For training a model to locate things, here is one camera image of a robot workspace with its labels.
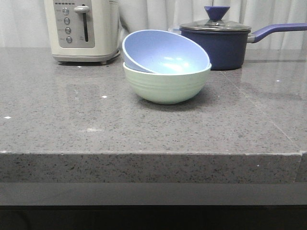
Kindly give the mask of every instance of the pot lid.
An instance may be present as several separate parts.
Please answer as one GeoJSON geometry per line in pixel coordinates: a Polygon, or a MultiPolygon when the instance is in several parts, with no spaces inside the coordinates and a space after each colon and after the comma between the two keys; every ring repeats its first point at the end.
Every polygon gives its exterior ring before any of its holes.
{"type": "Polygon", "coordinates": [[[200,20],[180,25],[181,29],[212,31],[212,32],[240,32],[250,31],[251,27],[233,21],[222,20],[230,7],[226,6],[205,6],[209,20],[200,20]]]}

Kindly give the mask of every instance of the saucepan handle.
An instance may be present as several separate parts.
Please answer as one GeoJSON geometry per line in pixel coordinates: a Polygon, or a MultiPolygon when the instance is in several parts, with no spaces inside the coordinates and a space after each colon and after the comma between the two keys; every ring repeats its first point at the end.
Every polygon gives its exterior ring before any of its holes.
{"type": "Polygon", "coordinates": [[[256,43],[267,35],[275,32],[286,31],[303,31],[307,30],[307,23],[287,23],[287,24],[273,24],[263,27],[252,34],[248,35],[248,42],[256,43]]]}

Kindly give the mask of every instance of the toaster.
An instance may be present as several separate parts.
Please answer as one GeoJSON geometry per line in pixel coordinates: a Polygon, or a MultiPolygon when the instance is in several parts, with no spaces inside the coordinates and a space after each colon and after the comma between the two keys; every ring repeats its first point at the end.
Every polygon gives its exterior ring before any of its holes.
{"type": "Polygon", "coordinates": [[[117,0],[44,0],[52,56],[102,62],[119,54],[117,0]]]}

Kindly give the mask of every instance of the white curtain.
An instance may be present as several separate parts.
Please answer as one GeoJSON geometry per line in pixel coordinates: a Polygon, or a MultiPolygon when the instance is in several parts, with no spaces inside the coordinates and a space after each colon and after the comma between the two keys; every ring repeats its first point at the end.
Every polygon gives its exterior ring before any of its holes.
{"type": "MultiPolygon", "coordinates": [[[[0,47],[49,47],[43,0],[0,0],[0,47]]],[[[141,29],[173,31],[207,19],[205,5],[230,6],[227,20],[252,27],[307,23],[307,0],[119,0],[123,37],[141,29]]],[[[307,49],[307,32],[274,33],[249,49],[307,49]]]]}

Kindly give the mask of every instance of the dark floor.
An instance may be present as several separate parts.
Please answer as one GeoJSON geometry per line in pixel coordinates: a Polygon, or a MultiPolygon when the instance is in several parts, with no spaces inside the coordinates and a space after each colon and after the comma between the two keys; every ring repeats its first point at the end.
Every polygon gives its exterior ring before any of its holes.
{"type": "Polygon", "coordinates": [[[0,230],[307,230],[307,206],[0,207],[0,230]]]}

